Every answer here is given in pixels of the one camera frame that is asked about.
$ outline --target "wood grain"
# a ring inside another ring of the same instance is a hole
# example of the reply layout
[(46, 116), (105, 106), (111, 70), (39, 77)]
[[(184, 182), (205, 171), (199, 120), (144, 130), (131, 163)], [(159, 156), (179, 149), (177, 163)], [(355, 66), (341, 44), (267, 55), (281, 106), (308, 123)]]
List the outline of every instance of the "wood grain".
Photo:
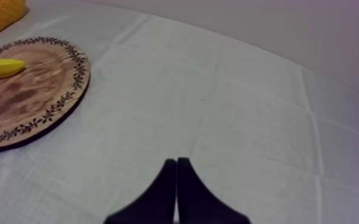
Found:
[(56, 38), (29, 38), (0, 47), (0, 58), (26, 63), (0, 79), (0, 147), (31, 138), (55, 123), (84, 94), (90, 64), (76, 46)]

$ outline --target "decorative leaf border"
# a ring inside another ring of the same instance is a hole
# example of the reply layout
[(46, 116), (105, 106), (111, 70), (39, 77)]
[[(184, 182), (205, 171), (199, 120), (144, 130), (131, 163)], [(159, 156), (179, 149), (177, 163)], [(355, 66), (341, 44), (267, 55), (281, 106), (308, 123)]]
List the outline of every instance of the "decorative leaf border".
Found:
[(0, 142), (9, 141), (11, 138), (16, 137), (17, 135), (24, 135), (25, 133), (31, 132), (33, 129), (36, 129), (40, 124), (46, 124), (53, 121), (53, 117), (59, 111), (61, 111), (68, 100), (74, 98), (74, 94), (77, 90), (83, 89), (86, 85), (84, 81), (84, 76), (86, 75), (87, 69), (85, 67), (85, 55), (78, 52), (75, 46), (71, 45), (68, 41), (63, 41), (57, 38), (49, 37), (37, 37), (37, 38), (28, 38), (23, 40), (18, 40), (13, 43), (8, 43), (0, 48), (0, 54), (4, 51), (10, 49), (13, 46), (22, 46), (30, 45), (34, 43), (48, 43), (50, 45), (60, 45), (63, 46), (66, 52), (69, 54), (70, 59), (76, 63), (74, 66), (75, 72), (73, 74), (73, 83), (71, 85), (72, 90), (67, 91), (64, 95), (60, 96), (60, 99), (50, 105), (49, 109), (46, 109), (44, 114), (41, 117), (34, 118), (31, 122), (26, 125), (19, 125), (13, 129), (5, 130), (0, 134)]

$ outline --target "white wall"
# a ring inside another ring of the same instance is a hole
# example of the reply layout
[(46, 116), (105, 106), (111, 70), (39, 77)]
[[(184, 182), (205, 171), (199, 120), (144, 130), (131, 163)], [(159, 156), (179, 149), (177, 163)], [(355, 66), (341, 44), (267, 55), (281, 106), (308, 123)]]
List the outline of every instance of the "white wall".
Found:
[(359, 0), (86, 0), (250, 43), (359, 90)]

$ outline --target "wooden tray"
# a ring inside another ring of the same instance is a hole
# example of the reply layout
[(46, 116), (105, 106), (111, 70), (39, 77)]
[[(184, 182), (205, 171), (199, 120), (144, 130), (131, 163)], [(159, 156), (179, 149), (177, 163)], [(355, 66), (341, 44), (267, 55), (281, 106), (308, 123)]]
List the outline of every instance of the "wooden tray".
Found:
[(0, 47), (0, 58), (26, 63), (21, 73), (0, 79), (0, 148), (53, 126), (76, 105), (89, 84), (89, 61), (68, 41), (23, 39)]

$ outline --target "white tablecloth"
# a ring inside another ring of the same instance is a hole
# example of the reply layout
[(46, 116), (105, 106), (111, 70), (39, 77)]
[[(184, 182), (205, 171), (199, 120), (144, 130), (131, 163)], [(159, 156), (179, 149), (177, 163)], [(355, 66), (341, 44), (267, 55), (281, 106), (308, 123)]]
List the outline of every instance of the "white tablecloth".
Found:
[(29, 0), (0, 45), (53, 36), (92, 62), (80, 106), (0, 153), (0, 224), (93, 224), (136, 199), (164, 159), (256, 224), (359, 223), (359, 94), (248, 44), (176, 21)]

